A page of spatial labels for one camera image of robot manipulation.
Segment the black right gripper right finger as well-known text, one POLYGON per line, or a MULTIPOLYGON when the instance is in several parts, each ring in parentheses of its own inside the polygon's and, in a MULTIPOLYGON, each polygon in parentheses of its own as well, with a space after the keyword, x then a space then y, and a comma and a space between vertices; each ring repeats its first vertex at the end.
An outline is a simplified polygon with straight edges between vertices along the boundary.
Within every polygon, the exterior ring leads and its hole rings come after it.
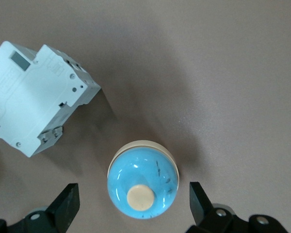
POLYGON ((199 182, 190 182, 190 209, 195 221, 188 233, 286 233, 275 218, 252 215, 245 221, 225 205, 214 206, 199 182))

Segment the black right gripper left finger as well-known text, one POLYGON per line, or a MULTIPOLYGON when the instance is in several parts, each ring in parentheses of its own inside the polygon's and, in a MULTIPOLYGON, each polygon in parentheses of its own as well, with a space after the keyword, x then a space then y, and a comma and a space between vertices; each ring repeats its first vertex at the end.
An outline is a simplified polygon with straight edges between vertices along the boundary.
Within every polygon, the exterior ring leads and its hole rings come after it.
POLYGON ((10 226, 0 219, 0 233, 65 233, 79 209, 79 186, 70 183, 46 210, 34 211, 10 226))

